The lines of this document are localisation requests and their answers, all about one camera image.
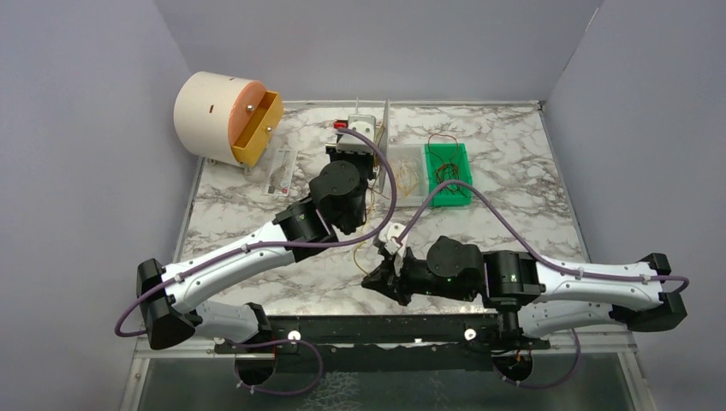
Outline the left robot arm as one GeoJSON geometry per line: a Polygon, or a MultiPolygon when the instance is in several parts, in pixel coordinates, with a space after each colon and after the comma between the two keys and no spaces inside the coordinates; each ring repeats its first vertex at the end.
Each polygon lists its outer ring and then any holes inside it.
{"type": "Polygon", "coordinates": [[[218,303],[212,296],[260,273],[300,262],[354,233],[364,223],[367,179],[345,160],[327,164],[309,194],[259,229],[186,262],[156,259],[137,268],[136,294],[150,347],[161,350],[197,337],[259,342],[271,332],[262,306],[218,303]]]}

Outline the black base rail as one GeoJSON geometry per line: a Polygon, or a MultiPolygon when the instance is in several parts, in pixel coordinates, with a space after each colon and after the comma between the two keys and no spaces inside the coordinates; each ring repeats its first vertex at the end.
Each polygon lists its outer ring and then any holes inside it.
{"type": "Polygon", "coordinates": [[[194,337],[176,346],[234,360],[241,372],[494,371],[512,365],[532,370],[532,353],[550,348],[545,340],[504,341],[499,315],[271,316],[259,346],[194,337]]]}

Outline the green plastic bin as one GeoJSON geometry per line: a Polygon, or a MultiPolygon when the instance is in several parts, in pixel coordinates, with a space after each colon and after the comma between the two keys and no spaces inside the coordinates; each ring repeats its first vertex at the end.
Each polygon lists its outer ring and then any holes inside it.
{"type": "MultiPolygon", "coordinates": [[[[439,184],[448,180],[458,180],[473,184],[469,166],[467,148],[462,143],[425,144],[425,156],[429,177],[429,191],[432,192],[439,184]]],[[[460,207],[468,206],[472,201],[472,193],[468,188],[449,185],[438,192],[429,206],[460,207]]]]}

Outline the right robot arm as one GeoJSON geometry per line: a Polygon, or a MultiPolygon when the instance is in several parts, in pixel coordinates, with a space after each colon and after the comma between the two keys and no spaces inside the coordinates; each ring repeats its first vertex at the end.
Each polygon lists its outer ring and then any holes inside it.
{"type": "Polygon", "coordinates": [[[455,301],[482,299],[501,316],[503,340],[539,339],[590,325],[629,331],[670,331],[687,317],[676,290],[666,291],[665,255],[625,265],[582,264],[516,251],[483,252],[440,236],[424,259],[396,241],[379,243],[380,265],[361,282],[402,306],[413,295],[455,301]]]}

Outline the white cylinder drawer container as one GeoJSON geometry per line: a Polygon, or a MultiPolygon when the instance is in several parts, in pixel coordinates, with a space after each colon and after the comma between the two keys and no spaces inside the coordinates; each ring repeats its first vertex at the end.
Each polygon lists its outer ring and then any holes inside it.
{"type": "Polygon", "coordinates": [[[173,120],[176,133],[192,154],[237,164],[232,144],[267,92],[258,80],[200,71],[179,91],[173,120]]]}

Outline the clear plastic bin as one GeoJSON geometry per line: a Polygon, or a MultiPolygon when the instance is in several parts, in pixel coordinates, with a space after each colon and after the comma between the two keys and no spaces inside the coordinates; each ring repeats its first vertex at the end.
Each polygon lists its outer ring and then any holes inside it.
{"type": "Polygon", "coordinates": [[[429,195],[429,177],[422,144],[393,145],[387,160],[396,183],[396,208],[419,207],[429,195]]]}

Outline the packaged ruler set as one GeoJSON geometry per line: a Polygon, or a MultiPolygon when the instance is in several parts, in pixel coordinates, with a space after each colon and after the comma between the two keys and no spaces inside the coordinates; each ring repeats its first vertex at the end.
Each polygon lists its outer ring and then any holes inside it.
{"type": "Polygon", "coordinates": [[[263,193],[271,196],[288,196],[296,168],[297,151],[277,149],[269,164],[263,193]]]}

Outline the white perforated cable spool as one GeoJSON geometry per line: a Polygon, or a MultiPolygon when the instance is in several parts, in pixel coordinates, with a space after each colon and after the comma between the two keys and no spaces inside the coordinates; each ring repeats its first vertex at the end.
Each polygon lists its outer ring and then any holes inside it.
{"type": "MultiPolygon", "coordinates": [[[[383,153],[387,154],[388,147],[390,145],[390,101],[373,101],[373,100],[360,100],[356,98],[354,101],[354,110],[356,115],[361,115],[363,107],[381,107],[382,114],[377,117],[375,133],[372,140],[378,145],[378,148],[383,153]]],[[[381,195],[387,194],[387,189],[390,186],[388,183],[385,169],[380,166],[378,171],[378,179],[373,183],[374,189],[381,195]]]]}

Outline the orange drawer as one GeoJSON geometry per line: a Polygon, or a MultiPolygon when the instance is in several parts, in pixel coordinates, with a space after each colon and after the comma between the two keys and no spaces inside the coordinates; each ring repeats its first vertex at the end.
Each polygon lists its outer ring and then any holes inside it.
{"type": "Polygon", "coordinates": [[[252,111],[247,105],[235,105],[229,119],[229,138],[238,164],[253,167],[259,161],[282,116],[283,101],[278,92],[265,92],[252,111]]]}

